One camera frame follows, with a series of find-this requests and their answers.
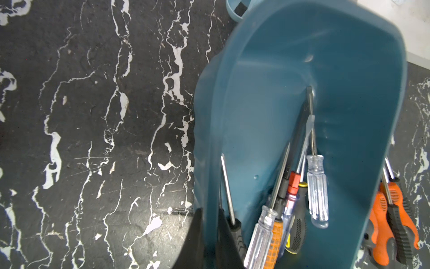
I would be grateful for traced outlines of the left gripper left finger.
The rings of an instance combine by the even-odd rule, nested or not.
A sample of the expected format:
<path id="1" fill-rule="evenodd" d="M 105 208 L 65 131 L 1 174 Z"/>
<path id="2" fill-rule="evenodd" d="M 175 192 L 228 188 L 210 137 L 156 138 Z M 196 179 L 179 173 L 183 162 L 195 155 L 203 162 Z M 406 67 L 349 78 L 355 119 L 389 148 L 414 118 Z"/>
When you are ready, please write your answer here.
<path id="1" fill-rule="evenodd" d="M 203 213 L 201 208 L 194 213 L 187 237 L 172 268 L 203 268 Z"/>

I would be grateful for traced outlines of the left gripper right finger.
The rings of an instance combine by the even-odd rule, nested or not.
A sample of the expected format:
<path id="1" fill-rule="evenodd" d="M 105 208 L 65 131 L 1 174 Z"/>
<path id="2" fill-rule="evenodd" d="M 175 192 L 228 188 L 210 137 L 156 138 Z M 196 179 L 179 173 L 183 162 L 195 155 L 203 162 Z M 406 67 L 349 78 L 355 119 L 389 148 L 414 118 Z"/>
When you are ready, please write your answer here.
<path id="1" fill-rule="evenodd" d="M 218 209 L 218 238 L 216 243 L 217 269 L 244 269 L 237 252 L 230 227 L 223 209 Z"/>

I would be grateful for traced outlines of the orange screwdriver large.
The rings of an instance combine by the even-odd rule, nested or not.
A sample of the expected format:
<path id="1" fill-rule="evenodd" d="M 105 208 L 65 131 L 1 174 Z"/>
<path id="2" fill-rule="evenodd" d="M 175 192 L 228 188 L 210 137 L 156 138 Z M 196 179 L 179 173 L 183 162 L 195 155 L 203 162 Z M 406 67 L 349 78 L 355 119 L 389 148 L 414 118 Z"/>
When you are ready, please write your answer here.
<path id="1" fill-rule="evenodd" d="M 374 225 L 371 241 L 372 261 L 378 269 L 389 269 L 394 264 L 396 242 L 387 222 L 387 200 L 382 192 L 377 192 L 372 206 L 370 221 Z"/>

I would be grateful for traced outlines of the teal storage box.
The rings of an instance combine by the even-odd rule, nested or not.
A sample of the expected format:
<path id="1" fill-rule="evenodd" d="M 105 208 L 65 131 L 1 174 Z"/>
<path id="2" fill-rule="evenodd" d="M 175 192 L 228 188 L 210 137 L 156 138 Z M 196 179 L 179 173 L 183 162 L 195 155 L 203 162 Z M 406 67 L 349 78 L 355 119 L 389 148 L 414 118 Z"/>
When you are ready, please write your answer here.
<path id="1" fill-rule="evenodd" d="M 329 226 L 308 224 L 300 253 L 278 267 L 352 268 L 406 76 L 400 31 L 355 3 L 264 1 L 245 15 L 194 93 L 194 208 L 203 213 L 206 266 L 215 265 L 221 156 L 249 242 L 312 86 Z"/>

